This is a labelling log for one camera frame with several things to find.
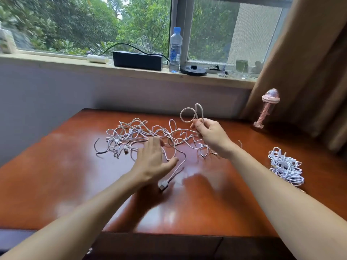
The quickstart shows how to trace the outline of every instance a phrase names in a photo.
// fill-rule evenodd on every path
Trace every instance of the curtain fold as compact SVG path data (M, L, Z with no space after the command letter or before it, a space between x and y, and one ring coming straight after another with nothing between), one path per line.
M240 118L276 88L272 121L296 124L338 152L347 141L347 0L294 0Z

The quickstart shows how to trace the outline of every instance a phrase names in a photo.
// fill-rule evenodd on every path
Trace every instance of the tangled white cable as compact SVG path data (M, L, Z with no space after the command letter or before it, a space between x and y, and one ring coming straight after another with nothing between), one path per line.
M301 176L302 170L299 168L301 162L286 157L286 154L282 154L280 148L274 147L268 156L271 159L270 170L294 186L300 186L304 183L304 177Z
M193 119L198 118L197 107L201 109L201 117L203 121L204 112L203 112L202 106L198 103L195 104L195 109L192 109L192 108L183 109L180 113L181 120L183 122L189 123L189 122L192 122ZM185 121L182 118L182 113L187 109L190 109L194 112L194 117L191 121ZM176 170L173 172L170 178L164 183L162 183L162 185L160 186L161 190L164 190L168 186L168 183L179 173L178 172L179 168L184 164L184 162L187 159L186 154L177 149L178 145L186 143L190 148L198 150L199 155L201 155L203 158L205 158L209 153L217 154L213 152L208 145L199 142L199 141L202 141L202 139L196 139L198 137L198 135L196 135L196 131L177 128L176 122L173 119L169 121L170 130L164 127L161 127L159 125L152 126L152 129L149 129L145 125L146 123L148 123L147 120L141 121L139 118L133 119L132 122L130 123L125 123L125 122L119 122L119 123L120 125L118 125L116 129L108 129L106 131L106 133L109 135L109 137L106 137L107 145L108 145L108 148L106 151L98 152L95 148L95 144L98 140L95 142L94 149L98 154L112 151L114 156L118 158L120 153L124 151L125 154L128 154L128 152L130 152L130 155L131 155L133 151L137 151L138 149L134 147L133 144L138 142L145 142L149 139L149 137L152 137L152 136L158 136L160 138L167 139L167 143L165 143L165 145L169 145L175 149L174 155L171 158L175 157L176 151L184 154L184 161L176 168ZM180 132L180 134L177 138L175 138L174 134L178 131ZM188 143L189 139L193 139L194 145L191 145ZM166 160L169 161L171 158L167 157L167 154L163 147L162 147L162 151L165 155Z

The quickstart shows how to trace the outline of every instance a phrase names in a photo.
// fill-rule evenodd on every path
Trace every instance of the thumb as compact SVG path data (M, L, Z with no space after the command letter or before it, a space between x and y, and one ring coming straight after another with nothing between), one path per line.
M202 135L204 135L208 131L208 128L206 128L205 125L198 119L194 119L193 124L196 130L200 132Z
M165 169L165 171L169 172L176 166L177 162L178 162L178 158L173 157L167 163L163 163L162 167Z

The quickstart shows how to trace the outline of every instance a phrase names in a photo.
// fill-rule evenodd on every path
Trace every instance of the glossy wooden surface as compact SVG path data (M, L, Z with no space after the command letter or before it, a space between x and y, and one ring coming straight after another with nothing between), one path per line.
M106 148L106 129L133 118L168 128L171 116L82 110L0 168L0 228L40 229L109 186L133 165L130 155L96 155ZM178 127L189 124L173 117ZM347 219L346 164L304 135L261 134L249 124L220 121L230 138L269 167L275 146L301 161L303 188ZM128 199L105 231L151 234L277 236L249 188L231 164L206 159L181 146L184 170L163 195L147 188Z

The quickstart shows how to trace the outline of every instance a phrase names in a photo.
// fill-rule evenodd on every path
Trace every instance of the forearm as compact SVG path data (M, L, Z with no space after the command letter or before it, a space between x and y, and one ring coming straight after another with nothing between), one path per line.
M70 214L50 223L1 260L82 259L117 209L141 186L127 173Z
M298 259L344 259L347 222L265 168L237 145L229 160L293 255Z

